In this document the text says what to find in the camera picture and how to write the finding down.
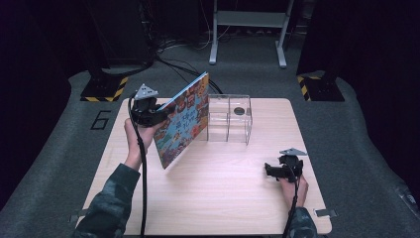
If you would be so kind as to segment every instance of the gray floor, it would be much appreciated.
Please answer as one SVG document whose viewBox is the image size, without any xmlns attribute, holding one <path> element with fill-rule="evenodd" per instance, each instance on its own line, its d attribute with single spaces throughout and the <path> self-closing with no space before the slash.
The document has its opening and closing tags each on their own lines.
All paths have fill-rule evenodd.
<svg viewBox="0 0 420 238">
<path fill-rule="evenodd" d="M 325 203 L 339 213 L 331 220 L 328 237 L 420 237 L 420 220 L 395 192 L 401 181 L 369 140 L 352 88 L 338 79 L 346 102 L 304 101 L 295 76 L 304 38 L 293 37 L 286 51 L 287 69 L 278 67 L 275 40 L 252 37 L 221 43 L 216 65 L 208 64 L 210 46 L 171 48 L 161 57 L 208 71 L 224 93 L 291 101 Z M 142 83 L 158 90 L 160 97 L 171 97 L 186 85 L 173 69 L 156 62 L 129 78 L 120 100 L 81 102 L 88 79 L 87 72 L 69 79 L 72 94 L 65 111 L 0 213 L 0 237 L 67 237 L 75 225 L 68 217 L 83 205 L 122 100 Z M 102 113 L 109 118 L 105 129 L 90 130 L 100 111 L 110 111 Z"/>
</svg>

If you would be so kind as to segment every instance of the colorful book cover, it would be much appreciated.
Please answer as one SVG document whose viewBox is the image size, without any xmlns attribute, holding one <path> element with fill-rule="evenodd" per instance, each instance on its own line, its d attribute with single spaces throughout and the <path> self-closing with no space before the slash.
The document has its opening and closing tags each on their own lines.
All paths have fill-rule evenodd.
<svg viewBox="0 0 420 238">
<path fill-rule="evenodd" d="M 159 109 L 175 106 L 174 112 L 155 133 L 157 152 L 164 169 L 207 127 L 208 86 L 209 74 L 204 72 Z"/>
</svg>

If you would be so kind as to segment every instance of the small round object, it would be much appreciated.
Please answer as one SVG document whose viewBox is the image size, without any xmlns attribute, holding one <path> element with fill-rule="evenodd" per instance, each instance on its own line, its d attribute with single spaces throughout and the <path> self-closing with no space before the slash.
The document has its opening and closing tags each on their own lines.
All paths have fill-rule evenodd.
<svg viewBox="0 0 420 238">
<path fill-rule="evenodd" d="M 234 109 L 234 113 L 237 114 L 238 116 L 242 116 L 245 114 L 245 109 L 242 107 L 237 107 Z"/>
</svg>

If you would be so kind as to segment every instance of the tabletop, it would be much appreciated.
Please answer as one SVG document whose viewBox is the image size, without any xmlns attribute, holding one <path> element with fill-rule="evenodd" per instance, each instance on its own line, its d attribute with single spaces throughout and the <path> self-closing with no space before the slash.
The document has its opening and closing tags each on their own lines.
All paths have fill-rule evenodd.
<svg viewBox="0 0 420 238">
<path fill-rule="evenodd" d="M 84 208 L 127 157 L 124 131 L 124 120 L 129 117 L 127 103 L 128 99 L 122 103 Z M 266 175 L 264 163 L 278 166 L 279 151 L 295 148 L 306 152 L 306 148 L 290 101 L 252 98 L 251 104 L 253 126 L 248 145 L 196 139 L 164 170 L 152 143 L 147 155 L 145 234 L 272 235 L 283 232 L 289 207 L 283 200 L 279 182 Z M 328 234 L 332 230 L 330 218 L 317 217 L 313 212 L 324 209 L 325 203 L 309 156 L 299 156 L 309 183 L 305 207 L 318 233 Z M 126 235 L 140 234 L 142 200 L 142 183 L 138 182 Z"/>
</svg>

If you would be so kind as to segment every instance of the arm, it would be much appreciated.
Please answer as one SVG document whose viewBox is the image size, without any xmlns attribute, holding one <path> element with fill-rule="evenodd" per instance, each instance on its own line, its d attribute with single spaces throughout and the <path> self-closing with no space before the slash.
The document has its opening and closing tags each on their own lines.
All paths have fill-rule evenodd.
<svg viewBox="0 0 420 238">
<path fill-rule="evenodd" d="M 280 184 L 283 189 L 283 196 L 286 200 L 287 206 L 291 207 L 293 196 L 295 193 L 295 186 L 293 182 L 288 182 L 285 178 L 280 179 Z M 306 200 L 306 193 L 308 192 L 309 184 L 304 176 L 300 177 L 299 190 L 297 191 L 296 209 L 293 214 L 288 237 L 299 238 L 316 238 L 316 226 L 309 215 L 308 210 L 303 207 Z"/>
<path fill-rule="evenodd" d="M 160 125 L 138 127 L 146 149 L 151 145 L 153 135 Z M 86 216 L 77 225 L 72 237 L 121 237 L 126 230 L 142 159 L 130 119 L 125 121 L 124 129 L 129 146 L 127 159 L 110 175 L 102 191 L 95 195 Z"/>
</svg>

